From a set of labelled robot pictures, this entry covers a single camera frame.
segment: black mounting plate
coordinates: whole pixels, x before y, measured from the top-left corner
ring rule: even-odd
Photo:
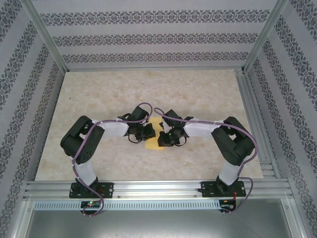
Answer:
[[[99,198],[94,193],[80,193],[82,185],[73,182],[70,186],[69,198]],[[112,198],[113,194],[113,183],[112,182],[99,182],[97,185],[96,192],[99,193],[103,198]]]
[[[199,191],[203,197],[234,197],[234,191],[236,192],[236,197],[245,197],[247,195],[242,181],[236,181],[225,195],[217,189],[216,181],[203,181],[201,185],[202,188]]]

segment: patterned wallpaper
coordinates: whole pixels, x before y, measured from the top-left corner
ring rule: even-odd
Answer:
[[[61,87],[50,52],[18,0],[0,0],[0,238],[34,179]]]
[[[242,66],[276,0],[35,0],[69,69]]]
[[[312,1],[289,1],[248,72],[309,237],[317,237],[316,12]]]

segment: ventilated metal strip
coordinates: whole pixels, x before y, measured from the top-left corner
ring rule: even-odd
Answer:
[[[82,210],[82,201],[36,201],[35,211]],[[205,210],[220,209],[219,200],[105,201],[104,210]]]

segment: yellow object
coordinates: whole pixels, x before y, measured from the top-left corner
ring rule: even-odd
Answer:
[[[150,118],[149,123],[152,123],[153,129],[155,130],[155,137],[150,138],[145,141],[145,149],[148,150],[163,150],[164,147],[159,147],[158,144],[158,138],[159,138],[159,132],[163,131],[162,127],[159,125],[159,123],[162,122],[162,118]]]

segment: marble surface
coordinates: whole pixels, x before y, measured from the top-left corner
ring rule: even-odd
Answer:
[[[69,72],[36,180],[75,179],[70,158],[59,143],[80,116],[114,119],[132,112],[140,102],[165,112],[174,109],[183,118],[234,116],[250,131],[233,70]],[[196,137],[183,147],[164,150],[146,150],[144,142],[132,144],[127,137],[105,138],[92,159],[99,180],[215,179],[224,163],[213,140]],[[242,175],[263,178],[257,158]]]

